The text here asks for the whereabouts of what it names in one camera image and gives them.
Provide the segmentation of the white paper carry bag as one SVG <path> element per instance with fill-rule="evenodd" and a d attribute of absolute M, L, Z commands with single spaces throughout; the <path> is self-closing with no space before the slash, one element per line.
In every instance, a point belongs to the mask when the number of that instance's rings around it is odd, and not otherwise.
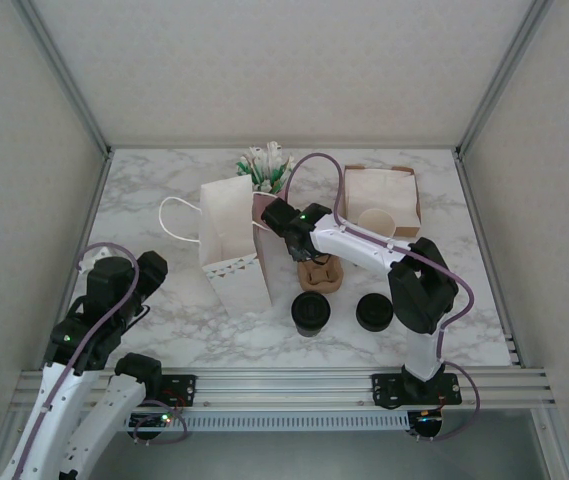
<path fill-rule="evenodd" d="M 236 176 L 203 184 L 197 206 L 170 196 L 162 200 L 158 220 L 170 237 L 198 245 L 199 265 L 231 316 L 262 313 L 272 307 L 261 252 L 256 244 L 261 226 L 253 219 L 253 183 Z M 164 223 L 163 209 L 179 202 L 199 215 L 198 236 L 187 238 Z"/>

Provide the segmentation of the pink holder cup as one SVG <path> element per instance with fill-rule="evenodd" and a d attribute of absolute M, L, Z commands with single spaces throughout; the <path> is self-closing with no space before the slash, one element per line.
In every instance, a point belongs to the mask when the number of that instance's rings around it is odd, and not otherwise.
<path fill-rule="evenodd" d="M 253 192 L 253 207 L 252 216 L 253 221 L 264 230 L 268 230 L 269 227 L 262 221 L 261 216 L 265 208 L 272 203 L 276 198 L 284 198 L 284 192 L 278 192 L 276 194 L 269 192 Z"/>

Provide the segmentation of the black coffee cup lid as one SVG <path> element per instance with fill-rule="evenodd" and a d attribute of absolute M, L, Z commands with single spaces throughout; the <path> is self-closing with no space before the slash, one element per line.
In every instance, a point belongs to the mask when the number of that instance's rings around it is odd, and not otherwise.
<path fill-rule="evenodd" d="M 317 292 L 299 294 L 291 305 L 291 317 L 295 325 L 306 330 L 323 328 L 331 315 L 328 300 Z"/>

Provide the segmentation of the aluminium rail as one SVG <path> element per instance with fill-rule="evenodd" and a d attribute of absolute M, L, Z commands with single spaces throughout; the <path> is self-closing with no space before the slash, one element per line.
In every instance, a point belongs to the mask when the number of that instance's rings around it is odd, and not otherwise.
<path fill-rule="evenodd" d="M 194 412 L 373 411 L 374 374 L 396 368 L 165 368 L 168 375 L 194 375 Z M 459 404 L 448 410 L 539 409 L 556 406 L 542 369 L 467 367 L 457 375 Z"/>
<path fill-rule="evenodd" d="M 90 202 L 88 205 L 88 211 L 80 233 L 80 238 L 77 247 L 75 249 L 75 253 L 73 255 L 71 272 L 64 291 L 64 297 L 63 297 L 64 304 L 68 304 L 72 299 L 74 288 L 79 276 L 79 270 L 77 268 L 77 264 L 79 261 L 79 254 L 88 245 L 88 241 L 90 240 L 90 235 L 95 221 L 95 217 L 97 215 L 99 204 L 111 169 L 113 155 L 114 155 L 114 150 L 111 147 L 109 147 L 104 157 L 104 162 L 101 166 L 97 183 L 95 185 L 95 188 L 93 189 L 93 193 L 91 195 Z"/>
<path fill-rule="evenodd" d="M 475 236 L 478 241 L 480 255 L 487 275 L 488 283 L 490 285 L 497 315 L 499 317 L 500 324 L 508 345 L 511 363 L 515 366 L 523 367 L 524 363 L 522 362 L 518 341 L 513 332 L 512 321 L 508 307 L 506 305 L 503 289 L 498 278 L 495 262 L 489 248 L 488 238 L 482 224 L 480 212 L 470 185 L 469 177 L 466 172 L 462 156 L 460 155 L 457 148 L 454 148 L 452 150 L 452 156 L 459 177 L 460 185 L 465 197 Z"/>

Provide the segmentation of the aluminium left side rail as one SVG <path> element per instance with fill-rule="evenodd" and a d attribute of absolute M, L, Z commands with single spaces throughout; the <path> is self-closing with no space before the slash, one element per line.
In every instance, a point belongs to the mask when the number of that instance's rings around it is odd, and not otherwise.
<path fill-rule="evenodd" d="M 109 147 L 104 157 L 104 162 L 101 166 L 97 183 L 95 185 L 95 188 L 93 189 L 93 193 L 91 195 L 90 202 L 88 205 L 88 211 L 80 233 L 80 238 L 77 247 L 75 249 L 75 253 L 73 255 L 71 272 L 64 291 L 64 297 L 63 297 L 64 304 L 68 304 L 72 299 L 74 288 L 79 276 L 79 270 L 77 268 L 77 264 L 79 261 L 79 254 L 88 245 L 88 241 L 90 240 L 90 235 L 95 221 L 95 217 L 97 215 L 99 204 L 111 169 L 113 155 L 114 155 L 114 150 L 111 147 Z"/>

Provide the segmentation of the aluminium right side rail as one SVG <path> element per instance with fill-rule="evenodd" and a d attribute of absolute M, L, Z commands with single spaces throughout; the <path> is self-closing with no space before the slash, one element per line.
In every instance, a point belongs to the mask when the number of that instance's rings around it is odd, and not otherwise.
<path fill-rule="evenodd" d="M 495 262 L 489 248 L 488 238 L 482 224 L 480 212 L 470 185 L 469 177 L 466 172 L 462 156 L 460 155 L 457 148 L 454 148 L 452 150 L 452 156 L 459 177 L 460 185 L 465 197 L 475 236 L 478 241 L 480 255 L 487 275 L 488 283 L 490 285 L 497 315 L 499 317 L 500 324 L 508 345 L 511 363 L 515 366 L 523 367 L 524 363 L 522 362 L 518 341 L 513 332 L 512 321 L 508 307 L 506 305 L 503 289 L 498 278 Z"/>

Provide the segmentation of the aluminium frame post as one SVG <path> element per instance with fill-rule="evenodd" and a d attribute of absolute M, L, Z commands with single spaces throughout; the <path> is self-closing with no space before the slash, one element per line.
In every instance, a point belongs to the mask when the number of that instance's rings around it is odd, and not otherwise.
<path fill-rule="evenodd" d="M 62 92 L 100 154 L 108 159 L 111 147 L 91 112 L 34 0 L 10 0 L 40 50 Z"/>
<path fill-rule="evenodd" d="M 531 0 L 478 107 L 475 109 L 458 145 L 455 147 L 459 161 L 462 161 L 470 153 L 474 143 L 479 138 L 553 3 L 554 0 Z"/>

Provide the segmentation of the white paper napkins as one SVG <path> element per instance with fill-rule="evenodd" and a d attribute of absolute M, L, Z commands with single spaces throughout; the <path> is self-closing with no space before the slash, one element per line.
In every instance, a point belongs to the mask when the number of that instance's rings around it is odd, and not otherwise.
<path fill-rule="evenodd" d="M 370 208 L 387 211 L 397 227 L 419 227 L 415 175 L 403 170 L 348 169 L 345 175 L 346 218 L 356 223 Z"/>

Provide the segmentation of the black cup lid stack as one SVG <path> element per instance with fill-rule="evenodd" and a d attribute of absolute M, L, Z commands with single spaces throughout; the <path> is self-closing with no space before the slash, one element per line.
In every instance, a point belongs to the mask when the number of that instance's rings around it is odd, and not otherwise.
<path fill-rule="evenodd" d="M 358 324 L 369 332 L 381 332 L 392 322 L 394 310 L 389 298 L 382 294 L 364 295 L 356 306 Z"/>

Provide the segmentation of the controller circuit board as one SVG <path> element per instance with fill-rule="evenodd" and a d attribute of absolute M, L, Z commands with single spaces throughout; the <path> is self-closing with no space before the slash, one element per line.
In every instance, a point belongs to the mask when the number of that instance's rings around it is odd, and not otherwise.
<path fill-rule="evenodd" d="M 175 416 L 170 413 L 133 412 L 128 420 L 128 427 L 133 429 L 165 429 L 175 423 Z"/>
<path fill-rule="evenodd" d="M 414 437 L 436 437 L 439 435 L 443 425 L 443 416 L 439 409 L 409 411 L 408 420 L 408 432 Z"/>

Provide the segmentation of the left controller circuit board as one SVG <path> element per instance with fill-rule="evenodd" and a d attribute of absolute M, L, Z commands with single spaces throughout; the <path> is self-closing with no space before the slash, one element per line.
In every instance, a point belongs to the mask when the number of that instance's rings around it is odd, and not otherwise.
<path fill-rule="evenodd" d="M 133 412 L 128 420 L 128 427 L 133 429 L 165 429 L 175 423 L 175 416 L 170 413 Z"/>

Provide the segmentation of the aluminium right frame post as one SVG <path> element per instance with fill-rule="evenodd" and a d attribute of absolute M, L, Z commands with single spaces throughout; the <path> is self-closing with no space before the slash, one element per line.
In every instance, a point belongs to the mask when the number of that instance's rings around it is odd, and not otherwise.
<path fill-rule="evenodd" d="M 458 145 L 455 147 L 459 161 L 462 161 L 470 153 L 474 143 L 479 138 L 553 3 L 554 0 L 531 0 L 478 107 L 475 109 Z"/>

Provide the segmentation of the brown pulp cup carrier stack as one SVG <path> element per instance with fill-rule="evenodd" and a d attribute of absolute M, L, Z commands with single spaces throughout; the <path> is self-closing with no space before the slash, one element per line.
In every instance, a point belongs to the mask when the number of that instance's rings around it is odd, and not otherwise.
<path fill-rule="evenodd" d="M 338 291 L 344 278 L 340 259 L 330 255 L 322 256 L 316 261 L 298 262 L 297 275 L 304 291 L 323 295 Z"/>

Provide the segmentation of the brown cardboard napkin box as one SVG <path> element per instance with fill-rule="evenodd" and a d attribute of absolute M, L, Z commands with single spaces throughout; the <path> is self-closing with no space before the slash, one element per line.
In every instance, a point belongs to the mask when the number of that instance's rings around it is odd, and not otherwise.
<path fill-rule="evenodd" d="M 341 213 L 360 228 L 393 238 L 420 232 L 419 190 L 412 168 L 346 166 L 342 198 Z"/>

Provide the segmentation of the right controller circuit board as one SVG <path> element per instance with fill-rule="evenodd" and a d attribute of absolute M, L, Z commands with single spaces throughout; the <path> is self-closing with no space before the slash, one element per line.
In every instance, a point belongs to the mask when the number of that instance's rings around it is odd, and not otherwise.
<path fill-rule="evenodd" d="M 443 425 L 443 416 L 439 409 L 409 411 L 408 420 L 408 432 L 414 437 L 436 437 L 439 435 Z"/>

